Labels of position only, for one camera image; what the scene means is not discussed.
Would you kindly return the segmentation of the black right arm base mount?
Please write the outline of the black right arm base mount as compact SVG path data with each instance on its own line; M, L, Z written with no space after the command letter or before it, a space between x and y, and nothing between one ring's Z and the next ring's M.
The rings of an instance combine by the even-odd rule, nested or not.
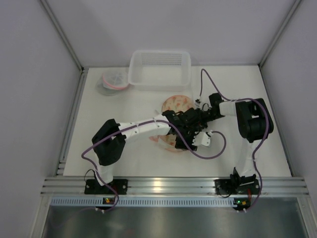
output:
M216 194L224 198L231 195L258 195L261 187L256 174L240 176L236 168L229 178L216 179L214 185Z

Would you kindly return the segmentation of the white mesh pink-trimmed laundry bag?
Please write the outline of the white mesh pink-trimmed laundry bag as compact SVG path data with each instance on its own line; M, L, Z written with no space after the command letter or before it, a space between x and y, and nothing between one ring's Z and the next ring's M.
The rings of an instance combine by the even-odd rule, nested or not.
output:
M112 96L127 89L128 86L127 72L119 69L107 69L102 72L95 89L102 95Z

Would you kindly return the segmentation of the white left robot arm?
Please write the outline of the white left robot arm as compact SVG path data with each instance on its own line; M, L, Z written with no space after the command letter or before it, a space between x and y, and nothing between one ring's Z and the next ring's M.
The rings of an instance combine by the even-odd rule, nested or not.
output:
M117 123L107 120L92 138L93 148L99 164L96 179L103 186L112 182L114 164L120 159L128 142L147 137L174 136L171 147L178 150L197 150L193 144L194 137L206 128L202 112L190 108L185 112L167 110L153 119L138 122Z

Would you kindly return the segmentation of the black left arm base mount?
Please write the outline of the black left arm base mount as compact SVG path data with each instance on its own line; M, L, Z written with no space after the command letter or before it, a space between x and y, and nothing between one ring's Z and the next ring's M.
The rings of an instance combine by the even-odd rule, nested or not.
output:
M92 171L94 173L94 178L86 179L86 175L89 171ZM110 189L106 185L100 184L97 180L96 173L92 169L89 169L84 175L84 181L85 181L84 194L87 194L87 195L114 194L113 190L118 195L127 194L127 189L128 189L127 179L114 179L112 182L108 184L111 187Z

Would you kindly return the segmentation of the peach patterned laundry bag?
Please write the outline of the peach patterned laundry bag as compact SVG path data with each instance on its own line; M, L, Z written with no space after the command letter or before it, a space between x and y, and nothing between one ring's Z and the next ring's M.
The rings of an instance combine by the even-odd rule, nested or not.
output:
M167 110L175 111L176 113L185 112L193 107L194 103L189 97L185 95L174 95L165 100L161 112L163 113ZM150 136L149 139L169 152L183 152L181 149L176 149L176 136L173 134Z

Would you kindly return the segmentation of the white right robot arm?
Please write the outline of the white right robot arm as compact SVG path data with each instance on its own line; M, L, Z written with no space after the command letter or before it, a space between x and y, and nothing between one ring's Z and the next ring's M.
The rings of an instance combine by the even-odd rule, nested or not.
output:
M273 132L274 124L264 99L246 98L229 100L219 93L209 96L213 119L232 116L237 119L238 131L243 138L241 152L235 169L241 176L259 174L256 153L268 135Z

